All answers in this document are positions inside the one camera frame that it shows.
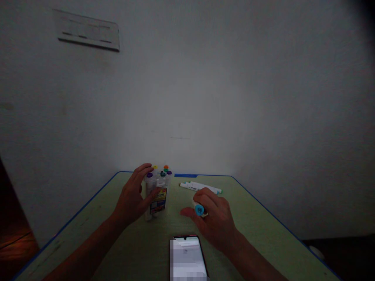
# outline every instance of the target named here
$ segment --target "left hand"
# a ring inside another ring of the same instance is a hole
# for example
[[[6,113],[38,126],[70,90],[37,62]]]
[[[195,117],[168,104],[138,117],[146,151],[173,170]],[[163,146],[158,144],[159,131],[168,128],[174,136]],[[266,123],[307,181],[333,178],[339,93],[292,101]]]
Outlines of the left hand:
[[[116,208],[111,215],[111,219],[121,228],[125,229],[143,215],[160,192],[160,187],[157,187],[146,199],[143,199],[141,195],[142,180],[147,173],[153,170],[150,163],[139,166],[122,188]]]

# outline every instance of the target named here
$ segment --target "blurred screen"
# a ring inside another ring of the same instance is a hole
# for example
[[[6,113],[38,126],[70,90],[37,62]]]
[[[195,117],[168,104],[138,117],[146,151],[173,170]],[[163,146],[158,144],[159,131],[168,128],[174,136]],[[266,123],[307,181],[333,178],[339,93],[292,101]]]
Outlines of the blurred screen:
[[[186,240],[175,237],[170,241],[170,254],[173,280],[209,280],[198,237],[186,237]]]

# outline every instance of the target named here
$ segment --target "marker cap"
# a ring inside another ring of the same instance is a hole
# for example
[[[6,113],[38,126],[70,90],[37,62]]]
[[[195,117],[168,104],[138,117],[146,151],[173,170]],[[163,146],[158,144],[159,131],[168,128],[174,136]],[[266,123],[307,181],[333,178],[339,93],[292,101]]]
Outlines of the marker cap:
[[[203,206],[202,205],[196,205],[195,206],[195,213],[198,215],[198,216],[201,216],[201,215],[203,215],[203,213],[204,213],[204,208],[203,208]]]

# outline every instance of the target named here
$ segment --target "packaging label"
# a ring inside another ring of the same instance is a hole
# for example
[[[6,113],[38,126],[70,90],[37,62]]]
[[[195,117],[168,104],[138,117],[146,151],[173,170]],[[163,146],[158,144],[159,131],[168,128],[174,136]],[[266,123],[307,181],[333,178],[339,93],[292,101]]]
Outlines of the packaging label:
[[[165,202],[167,198],[167,189],[163,188],[160,190],[154,201],[150,205],[150,214],[154,214],[165,209]]]

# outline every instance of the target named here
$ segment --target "green tabletop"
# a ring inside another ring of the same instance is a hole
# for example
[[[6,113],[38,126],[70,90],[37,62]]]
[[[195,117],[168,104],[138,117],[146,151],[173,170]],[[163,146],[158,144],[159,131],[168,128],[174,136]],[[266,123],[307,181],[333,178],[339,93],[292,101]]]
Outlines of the green tabletop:
[[[115,174],[14,280],[41,280],[66,259],[109,217],[130,175]],[[167,280],[169,240],[173,235],[186,234],[199,235],[211,280],[242,280],[194,223],[180,216],[183,207],[191,206],[195,192],[179,183],[191,180],[223,190],[219,196],[230,203],[238,230],[289,280],[339,280],[233,177],[203,175],[172,178],[167,209],[149,222],[142,216],[130,225],[107,253],[93,280]]]

